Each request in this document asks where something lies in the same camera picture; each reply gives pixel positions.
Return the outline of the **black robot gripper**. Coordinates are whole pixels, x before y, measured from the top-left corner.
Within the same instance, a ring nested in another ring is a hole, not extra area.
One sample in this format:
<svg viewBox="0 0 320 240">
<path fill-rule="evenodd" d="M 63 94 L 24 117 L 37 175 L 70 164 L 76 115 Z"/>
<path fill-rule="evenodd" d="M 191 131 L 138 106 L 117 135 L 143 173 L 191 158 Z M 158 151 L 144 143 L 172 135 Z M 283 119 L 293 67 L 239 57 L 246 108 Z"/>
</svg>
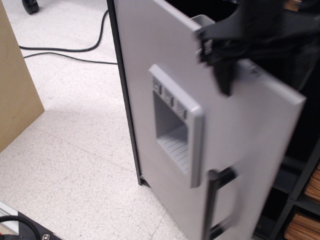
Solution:
<svg viewBox="0 0 320 240">
<path fill-rule="evenodd" d="M 320 57 L 320 17 L 284 9 L 282 0 L 242 0 L 226 19 L 195 31 L 199 57 L 213 66 L 220 92 L 230 97 L 240 59 L 294 57 L 292 87 L 300 91 Z"/>
</svg>

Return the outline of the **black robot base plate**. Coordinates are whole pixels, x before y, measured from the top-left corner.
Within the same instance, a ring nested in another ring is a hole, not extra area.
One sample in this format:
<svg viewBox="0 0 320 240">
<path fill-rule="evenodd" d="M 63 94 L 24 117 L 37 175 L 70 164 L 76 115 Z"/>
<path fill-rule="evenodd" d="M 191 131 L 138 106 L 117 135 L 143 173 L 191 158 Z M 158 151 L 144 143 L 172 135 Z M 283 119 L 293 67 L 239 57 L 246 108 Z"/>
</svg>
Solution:
<svg viewBox="0 0 320 240">
<path fill-rule="evenodd" d="M 60 236 L 19 211 L 0 210 L 1 240 L 62 240 Z"/>
</svg>

